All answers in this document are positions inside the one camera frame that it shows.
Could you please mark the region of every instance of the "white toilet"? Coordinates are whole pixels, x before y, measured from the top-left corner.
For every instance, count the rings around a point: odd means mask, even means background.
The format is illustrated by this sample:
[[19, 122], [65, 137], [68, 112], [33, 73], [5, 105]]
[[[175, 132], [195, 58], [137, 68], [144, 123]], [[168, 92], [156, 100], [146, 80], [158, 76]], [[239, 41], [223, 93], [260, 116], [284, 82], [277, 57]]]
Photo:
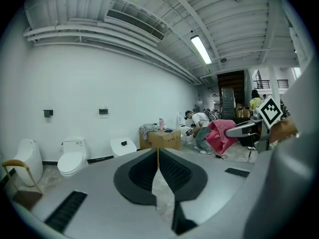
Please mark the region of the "white toilet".
[[114, 157], [120, 157], [137, 151], [135, 144], [128, 137], [111, 139], [110, 143]]
[[181, 132], [181, 140], [183, 142], [186, 142], [187, 144], [191, 144], [192, 140], [193, 140], [193, 135], [189, 135], [187, 136], [186, 135], [186, 132], [189, 130], [189, 129], [192, 129], [191, 127], [188, 127], [185, 125], [186, 121], [185, 121], [185, 118], [184, 118], [184, 115], [182, 113], [179, 113], [178, 114], [178, 129], [180, 130]]
[[69, 178], [88, 166], [88, 149], [83, 138], [68, 138], [63, 141], [63, 155], [58, 161], [58, 169], [63, 177]]
[[[30, 168], [30, 172], [34, 180], [36, 182], [39, 182], [43, 174], [43, 165], [39, 147], [34, 140], [23, 139], [20, 142], [18, 152], [13, 159], [17, 159], [26, 163]], [[24, 167], [15, 166], [14, 168], [20, 179], [27, 186], [34, 186], [34, 183], [32, 182], [28, 172]]]

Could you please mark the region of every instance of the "railing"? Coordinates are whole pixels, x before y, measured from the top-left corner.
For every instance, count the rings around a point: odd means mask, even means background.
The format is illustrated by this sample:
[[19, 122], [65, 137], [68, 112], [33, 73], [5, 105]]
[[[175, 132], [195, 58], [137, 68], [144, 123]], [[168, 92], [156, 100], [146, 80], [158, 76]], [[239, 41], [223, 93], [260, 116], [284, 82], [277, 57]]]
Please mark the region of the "railing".
[[[287, 89], [289, 88], [288, 80], [277, 80], [278, 88]], [[254, 81], [255, 90], [258, 89], [271, 89], [270, 80]]]

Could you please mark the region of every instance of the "pink cloth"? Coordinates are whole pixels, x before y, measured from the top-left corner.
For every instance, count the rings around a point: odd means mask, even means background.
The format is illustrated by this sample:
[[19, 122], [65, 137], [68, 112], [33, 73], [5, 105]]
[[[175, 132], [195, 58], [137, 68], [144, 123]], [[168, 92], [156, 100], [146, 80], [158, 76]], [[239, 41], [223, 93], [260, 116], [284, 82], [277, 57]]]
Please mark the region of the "pink cloth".
[[206, 140], [218, 154], [223, 154], [237, 140], [225, 135], [226, 130], [235, 126], [236, 123], [234, 121], [224, 119], [213, 120], [209, 124], [208, 127], [212, 132], [206, 136]]

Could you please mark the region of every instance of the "shoe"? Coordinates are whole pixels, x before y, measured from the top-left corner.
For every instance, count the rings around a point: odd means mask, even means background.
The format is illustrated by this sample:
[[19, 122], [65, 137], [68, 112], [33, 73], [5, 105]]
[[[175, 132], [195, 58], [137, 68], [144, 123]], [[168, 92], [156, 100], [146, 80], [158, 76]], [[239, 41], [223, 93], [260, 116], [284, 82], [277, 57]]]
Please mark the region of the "shoe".
[[211, 154], [211, 152], [207, 152], [206, 150], [201, 150], [200, 153], [201, 154]]

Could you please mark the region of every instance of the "air vent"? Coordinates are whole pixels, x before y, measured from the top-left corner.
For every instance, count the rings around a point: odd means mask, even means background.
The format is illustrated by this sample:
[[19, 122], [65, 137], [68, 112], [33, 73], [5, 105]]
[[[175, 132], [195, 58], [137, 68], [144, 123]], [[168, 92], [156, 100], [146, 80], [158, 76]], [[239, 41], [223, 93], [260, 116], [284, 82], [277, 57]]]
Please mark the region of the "air vent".
[[248, 171], [244, 171], [244, 170], [239, 170], [239, 169], [235, 169], [235, 168], [227, 168], [226, 173], [231, 173], [240, 177], [244, 177], [247, 178], [249, 175]]
[[139, 19], [132, 17], [126, 13], [117, 11], [117, 10], [109, 10], [108, 13], [106, 14], [106, 17], [109, 18], [115, 18], [115, 19], [119, 19], [121, 21], [124, 21], [128, 24], [134, 25], [144, 31], [146, 31], [147, 33], [151, 34], [152, 36], [154, 36], [156, 39], [163, 41], [164, 39], [164, 35], [159, 32], [158, 30], [156, 30], [155, 28], [153, 28], [152, 26], [140, 21]]
[[83, 192], [73, 191], [45, 223], [54, 230], [63, 233], [86, 197], [87, 194]]

